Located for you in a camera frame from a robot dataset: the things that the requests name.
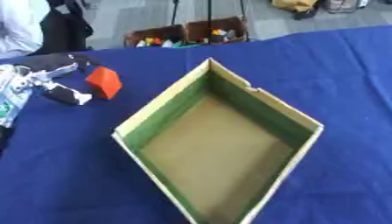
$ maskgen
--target wooden crate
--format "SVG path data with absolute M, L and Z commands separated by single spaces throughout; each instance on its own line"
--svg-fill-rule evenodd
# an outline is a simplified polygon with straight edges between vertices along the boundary
M 133 31 L 132 33 L 125 34 L 124 45 L 137 46 L 137 43 L 145 38 L 171 39 L 174 40 L 174 42 L 180 40 L 185 41 L 186 32 L 184 30 L 184 26 L 181 24 L 169 25 L 143 31 Z
M 113 138 L 191 223 L 250 223 L 322 130 L 208 59 Z
M 245 34 L 247 31 L 246 25 L 239 17 L 227 17 L 214 19 L 211 21 L 211 27 L 213 30 L 234 30 L 235 36 L 225 43 L 232 42 L 243 42 L 246 40 Z M 191 22 L 185 25 L 186 39 L 189 43 L 198 42 L 200 39 L 206 39 L 209 37 L 208 21 Z

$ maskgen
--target box bottom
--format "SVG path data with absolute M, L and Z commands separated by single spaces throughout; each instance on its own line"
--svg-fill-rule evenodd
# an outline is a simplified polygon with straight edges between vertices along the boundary
M 239 221 L 295 153 L 262 126 L 206 94 L 139 156 L 197 221 Z

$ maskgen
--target floor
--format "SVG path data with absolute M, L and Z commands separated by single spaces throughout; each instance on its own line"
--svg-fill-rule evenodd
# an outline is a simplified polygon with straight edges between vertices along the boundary
M 127 32 L 168 25 L 172 0 L 87 0 L 87 21 L 94 27 L 88 44 L 95 49 L 123 46 Z M 392 6 L 373 0 L 363 10 L 350 14 L 329 14 L 320 10 L 315 18 L 292 19 L 291 13 L 273 8 L 269 0 L 244 0 L 252 39 L 271 39 L 295 32 L 312 32 L 392 24 Z M 240 0 L 213 0 L 215 18 L 241 15 Z M 207 0 L 179 0 L 177 23 L 207 18 Z

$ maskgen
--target orange block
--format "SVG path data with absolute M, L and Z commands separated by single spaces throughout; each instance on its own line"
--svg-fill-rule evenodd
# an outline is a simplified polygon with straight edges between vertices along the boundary
M 112 99 L 123 87 L 117 72 L 104 66 L 97 67 L 87 78 L 93 88 L 97 88 L 105 99 Z

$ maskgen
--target person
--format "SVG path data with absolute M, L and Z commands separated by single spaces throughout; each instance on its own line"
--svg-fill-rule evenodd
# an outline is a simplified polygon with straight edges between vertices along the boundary
M 49 12 L 46 0 L 0 0 L 0 59 L 39 50 L 44 44 L 41 22 Z

